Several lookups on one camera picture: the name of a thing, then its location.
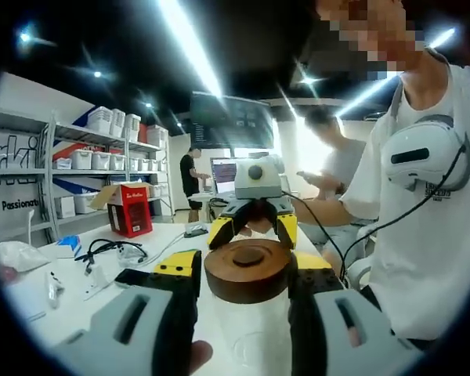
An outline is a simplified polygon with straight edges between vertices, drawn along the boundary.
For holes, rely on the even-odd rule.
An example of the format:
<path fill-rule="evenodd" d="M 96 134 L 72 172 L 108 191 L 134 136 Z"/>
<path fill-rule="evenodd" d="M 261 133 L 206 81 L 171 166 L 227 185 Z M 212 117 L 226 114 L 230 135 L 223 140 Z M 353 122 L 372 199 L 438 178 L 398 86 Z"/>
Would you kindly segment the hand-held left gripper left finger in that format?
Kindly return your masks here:
<path fill-rule="evenodd" d="M 201 251 L 177 252 L 145 273 L 144 285 L 124 289 L 54 353 L 75 375 L 187 375 Z"/>

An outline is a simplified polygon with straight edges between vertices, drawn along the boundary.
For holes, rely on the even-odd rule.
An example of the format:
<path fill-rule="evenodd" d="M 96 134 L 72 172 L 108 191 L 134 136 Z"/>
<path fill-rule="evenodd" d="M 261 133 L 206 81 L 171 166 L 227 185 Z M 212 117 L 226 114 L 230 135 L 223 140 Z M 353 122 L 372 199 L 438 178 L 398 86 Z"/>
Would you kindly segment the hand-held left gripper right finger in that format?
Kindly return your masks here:
<path fill-rule="evenodd" d="M 292 253 L 287 281 L 293 375 L 401 375 L 421 357 L 319 256 Z"/>

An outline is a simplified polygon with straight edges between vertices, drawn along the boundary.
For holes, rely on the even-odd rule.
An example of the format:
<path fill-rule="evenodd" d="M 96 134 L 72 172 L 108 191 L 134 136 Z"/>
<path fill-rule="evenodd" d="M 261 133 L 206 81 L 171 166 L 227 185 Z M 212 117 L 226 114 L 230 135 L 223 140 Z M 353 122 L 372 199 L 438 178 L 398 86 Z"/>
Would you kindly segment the person's right hand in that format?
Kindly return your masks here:
<path fill-rule="evenodd" d="M 239 233 L 251 236 L 253 232 L 267 233 L 274 227 L 277 211 L 266 202 L 255 202 L 246 215 L 246 223 L 241 227 Z"/>

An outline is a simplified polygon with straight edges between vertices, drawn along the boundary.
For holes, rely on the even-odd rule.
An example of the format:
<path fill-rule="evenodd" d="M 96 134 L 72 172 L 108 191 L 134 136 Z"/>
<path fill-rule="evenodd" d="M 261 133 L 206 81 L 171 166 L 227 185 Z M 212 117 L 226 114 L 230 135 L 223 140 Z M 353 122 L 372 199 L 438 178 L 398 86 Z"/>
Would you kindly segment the person's left hand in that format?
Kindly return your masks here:
<path fill-rule="evenodd" d="M 208 342 L 202 340 L 193 342 L 190 354 L 190 375 L 205 365 L 212 358 L 212 355 L 213 348 Z"/>

